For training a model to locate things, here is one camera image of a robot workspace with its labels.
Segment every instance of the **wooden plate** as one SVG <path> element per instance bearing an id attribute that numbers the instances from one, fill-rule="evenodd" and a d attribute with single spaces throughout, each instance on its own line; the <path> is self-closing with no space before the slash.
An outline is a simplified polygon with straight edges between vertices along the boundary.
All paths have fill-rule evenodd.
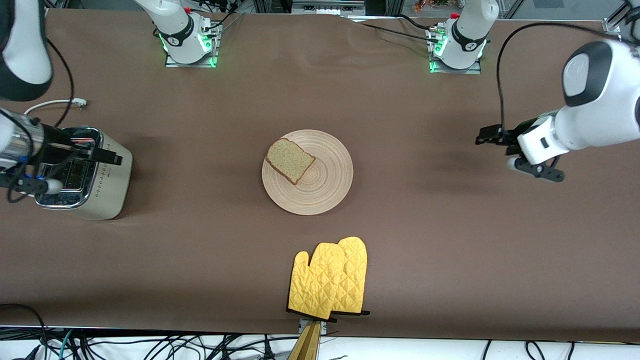
<path id="1" fill-rule="evenodd" d="M 317 215 L 334 208 L 347 195 L 353 180 L 353 162 L 347 149 L 340 140 L 318 130 L 298 130 L 283 138 L 295 142 L 316 160 L 294 186 L 265 159 L 262 183 L 271 200 L 298 215 Z"/>

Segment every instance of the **oven mitt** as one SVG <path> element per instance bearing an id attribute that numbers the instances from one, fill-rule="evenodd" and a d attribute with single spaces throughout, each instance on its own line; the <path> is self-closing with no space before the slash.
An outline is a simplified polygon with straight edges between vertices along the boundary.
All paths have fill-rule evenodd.
<path id="1" fill-rule="evenodd" d="M 336 313 L 349 315 L 366 315 L 362 312 L 364 300 L 364 279 L 367 274 L 367 248 L 356 236 L 344 238 L 338 242 L 346 256 L 338 293 L 333 303 Z"/>
<path id="2" fill-rule="evenodd" d="M 312 318 L 329 320 L 346 257 L 340 245 L 320 243 L 309 263 L 309 254 L 296 254 L 291 271 L 287 310 Z"/>

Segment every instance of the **bread crust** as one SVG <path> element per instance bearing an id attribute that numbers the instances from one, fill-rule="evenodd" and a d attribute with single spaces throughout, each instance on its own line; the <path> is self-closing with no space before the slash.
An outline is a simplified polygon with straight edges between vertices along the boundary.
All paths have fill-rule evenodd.
<path id="1" fill-rule="evenodd" d="M 302 148 L 300 147 L 300 145 L 296 144 L 295 142 L 293 142 L 293 141 L 291 141 L 291 140 L 289 140 L 289 139 L 287 139 L 287 138 L 279 138 L 278 140 L 274 141 L 274 142 L 269 146 L 269 149 L 271 148 L 271 146 L 273 146 L 273 144 L 274 144 L 274 143 L 277 143 L 279 140 L 287 140 L 288 142 L 293 143 L 295 146 L 297 146 L 297 147 L 300 149 L 300 151 L 304 152 L 305 154 L 307 154 L 307 155 L 309 155 L 309 156 L 311 156 L 311 157 L 313 158 L 313 160 L 311 160 L 311 162 L 309 163 L 309 165 L 305 168 L 305 171 L 303 171 L 303 172 L 302 172 L 302 176 L 304 176 L 304 175 L 305 175 L 305 173 L 307 172 L 307 170 L 309 170 L 309 168 L 311 167 L 311 165 L 313 165 L 313 164 L 314 164 L 314 162 L 316 161 L 316 157 L 315 157 L 315 156 L 313 156 L 313 155 L 311 155 L 311 154 L 309 154 L 309 153 L 308 153 L 308 152 L 306 152 L 304 149 L 302 149 Z M 272 163 L 269 161 L 269 150 L 267 150 L 267 156 L 265 156 L 265 157 L 264 157 L 264 159 L 269 163 L 269 165 L 271 165 L 271 168 L 273 168 L 273 170 L 276 170 L 276 171 L 278 172 L 278 174 L 280 174 L 280 175 L 284 176 L 284 177 L 285 177 L 285 179 L 286 179 L 286 180 L 289 180 L 289 182 L 290 182 L 290 183 L 292 183 L 294 186 L 298 185 L 298 181 L 300 181 L 300 180 L 298 180 L 298 181 L 293 181 L 293 179 L 291 179 L 291 178 L 289 178 L 289 176 L 286 176 L 285 174 L 283 174 L 283 173 L 282 173 L 278 168 L 276 168 L 276 167 L 274 166 L 274 164 L 272 164 Z"/>

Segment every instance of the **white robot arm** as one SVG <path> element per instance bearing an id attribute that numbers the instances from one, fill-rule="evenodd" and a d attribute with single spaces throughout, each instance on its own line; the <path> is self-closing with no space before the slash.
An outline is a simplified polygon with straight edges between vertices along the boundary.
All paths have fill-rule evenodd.
<path id="1" fill-rule="evenodd" d="M 555 182 L 560 155 L 589 146 L 602 147 L 640 139 L 640 56 L 638 48 L 615 40 L 590 42 L 564 65 L 564 101 L 559 110 L 528 120 L 513 130 L 484 127 L 476 144 L 507 147 L 508 165 Z"/>
<path id="2" fill-rule="evenodd" d="M 178 0 L 134 0 L 149 14 L 160 32 L 166 52 L 177 62 L 190 64 L 211 52 L 204 41 L 211 34 L 211 20 L 187 13 Z"/>
<path id="3" fill-rule="evenodd" d="M 42 0 L 0 0 L 0 50 L 1 98 L 31 101 L 49 89 Z"/>
<path id="4" fill-rule="evenodd" d="M 435 56 L 453 69 L 471 67 L 480 57 L 499 12 L 495 0 L 467 0 L 459 18 L 444 23 L 446 37 Z"/>

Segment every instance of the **metal mounting plate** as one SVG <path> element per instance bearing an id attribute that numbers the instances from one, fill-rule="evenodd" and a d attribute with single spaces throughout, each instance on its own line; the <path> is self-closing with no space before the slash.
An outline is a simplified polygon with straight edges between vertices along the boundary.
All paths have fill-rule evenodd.
<path id="1" fill-rule="evenodd" d="M 302 334 L 302 330 L 304 330 L 307 324 L 311 321 L 317 321 L 317 320 L 300 319 L 300 321 L 298 322 L 298 334 Z M 322 330 L 320 332 L 320 335 L 326 335 L 326 322 L 320 322 L 320 325 L 322 325 Z"/>
<path id="2" fill-rule="evenodd" d="M 218 54 L 220 53 L 220 38 L 222 37 L 222 25 L 216 26 L 211 30 L 211 34 L 214 35 L 211 39 L 208 39 L 211 43 L 211 51 L 205 54 L 202 59 L 190 63 L 183 64 L 175 61 L 169 54 L 166 55 L 165 67 L 199 67 L 199 68 L 212 68 L 218 66 Z"/>
<path id="3" fill-rule="evenodd" d="M 443 28 L 444 27 L 444 23 L 438 23 L 438 27 Z M 434 32 L 434 31 L 430 31 L 430 30 L 425 30 L 424 31 L 425 35 L 427 36 L 427 38 L 434 38 L 437 39 L 439 41 L 442 41 L 442 37 L 443 34 L 439 33 L 439 32 Z M 442 45 L 441 44 L 435 44 L 432 42 L 427 42 L 427 50 L 429 52 L 429 71 L 430 72 L 443 72 L 446 74 L 472 74 L 472 75 L 479 75 L 481 74 L 481 69 L 480 69 L 480 60 L 476 60 L 474 62 L 473 65 L 471 65 L 471 67 L 469 67 L 468 69 L 464 69 L 464 70 L 458 70 L 458 69 L 452 69 L 450 67 L 448 67 L 447 65 L 445 65 L 444 62 L 442 62 L 442 60 L 440 58 L 438 58 L 437 56 L 435 56 L 435 51 L 436 51 L 436 47 Z"/>

